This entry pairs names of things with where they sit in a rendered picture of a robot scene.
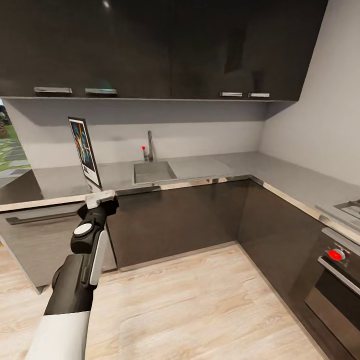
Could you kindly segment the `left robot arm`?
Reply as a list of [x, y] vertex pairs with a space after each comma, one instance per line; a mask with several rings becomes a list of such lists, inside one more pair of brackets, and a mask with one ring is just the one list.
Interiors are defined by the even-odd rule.
[[104, 257], [109, 224], [119, 207], [115, 190], [85, 196], [82, 221], [70, 241], [66, 257], [52, 280], [53, 293], [24, 360], [85, 360], [89, 322]]

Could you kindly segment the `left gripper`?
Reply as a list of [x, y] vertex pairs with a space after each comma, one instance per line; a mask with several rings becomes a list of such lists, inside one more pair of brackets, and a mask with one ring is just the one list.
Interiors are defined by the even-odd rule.
[[93, 209], [88, 209], [87, 206], [84, 206], [79, 209], [79, 214], [82, 220], [85, 220], [90, 215], [101, 215], [105, 219], [105, 224], [109, 224], [107, 216], [112, 216], [117, 211], [119, 207], [119, 202], [115, 196], [113, 200], [100, 201], [100, 205]]

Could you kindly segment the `poster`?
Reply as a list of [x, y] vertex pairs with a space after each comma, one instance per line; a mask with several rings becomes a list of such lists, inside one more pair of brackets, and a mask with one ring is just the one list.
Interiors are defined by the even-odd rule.
[[90, 144], [87, 130], [87, 122], [84, 118], [68, 117], [71, 132], [73, 134], [74, 144], [77, 146], [78, 155], [82, 164], [84, 175], [94, 182], [100, 188], [102, 187], [98, 168]]

